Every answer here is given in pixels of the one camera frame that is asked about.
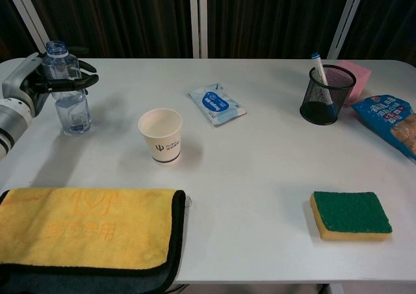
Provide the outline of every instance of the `paper cup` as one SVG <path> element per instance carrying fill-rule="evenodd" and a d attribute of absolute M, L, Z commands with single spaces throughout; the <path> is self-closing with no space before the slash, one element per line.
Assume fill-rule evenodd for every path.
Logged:
<path fill-rule="evenodd" d="M 151 150 L 152 158 L 162 164 L 173 164 L 181 154 L 182 118 L 170 109 L 151 110 L 138 120 L 138 130 Z"/>

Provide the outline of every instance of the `yellow sponge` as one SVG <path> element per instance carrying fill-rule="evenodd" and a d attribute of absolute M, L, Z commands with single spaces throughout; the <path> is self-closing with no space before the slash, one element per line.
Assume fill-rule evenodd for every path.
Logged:
<path fill-rule="evenodd" d="M 366 193 L 316 191 L 311 207 L 324 240 L 385 240 L 391 237 L 389 219 L 377 196 Z"/>

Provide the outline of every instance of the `mesh pen holder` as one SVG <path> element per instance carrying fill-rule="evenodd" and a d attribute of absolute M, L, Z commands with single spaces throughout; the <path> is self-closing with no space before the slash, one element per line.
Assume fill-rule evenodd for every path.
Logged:
<path fill-rule="evenodd" d="M 316 125 L 330 125 L 337 120 L 345 99 L 356 84 L 356 77 L 350 71 L 336 65 L 326 64 L 323 67 L 328 86 L 322 83 L 318 71 L 312 68 L 300 107 L 303 118 Z"/>

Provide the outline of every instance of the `marker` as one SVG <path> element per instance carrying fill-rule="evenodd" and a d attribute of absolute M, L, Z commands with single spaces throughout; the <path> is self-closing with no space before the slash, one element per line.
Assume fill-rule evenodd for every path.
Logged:
<path fill-rule="evenodd" d="M 322 80 L 322 84 L 328 86 L 324 67 L 322 65 L 322 61 L 320 60 L 319 52 L 312 53 L 312 60 L 313 60 L 313 66 L 315 67 L 316 71 L 318 71 L 320 79 Z"/>
<path fill-rule="evenodd" d="M 324 67 L 322 65 L 322 61 L 320 60 L 319 52 L 313 53 L 311 58 L 313 60 L 313 65 L 314 65 L 314 67 L 315 67 L 315 69 L 318 72 L 318 75 L 320 77 L 320 81 L 325 86 L 328 86 L 328 81 L 326 80 L 325 71 L 324 71 Z M 331 98 L 330 91 L 326 88 L 323 88 L 323 87 L 319 87 L 319 88 L 320 88 L 319 89 L 320 93 L 318 94 L 317 99 L 321 102 L 324 102 L 330 108 L 330 114 L 333 117 L 336 117 L 337 113 L 335 111 L 335 106 L 333 105 L 333 101 L 332 101 L 332 98 Z"/>

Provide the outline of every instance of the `pink sticky notes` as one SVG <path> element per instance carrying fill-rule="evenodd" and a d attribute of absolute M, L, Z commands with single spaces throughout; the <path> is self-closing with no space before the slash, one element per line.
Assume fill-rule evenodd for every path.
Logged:
<path fill-rule="evenodd" d="M 346 60 L 338 62 L 337 65 L 342 68 L 346 68 L 348 71 L 353 73 L 357 79 L 357 83 L 351 90 L 349 97 L 345 99 L 344 106 L 348 106 L 358 100 L 361 91 L 363 91 L 365 84 L 367 84 L 367 81 L 369 80 L 371 70 Z"/>

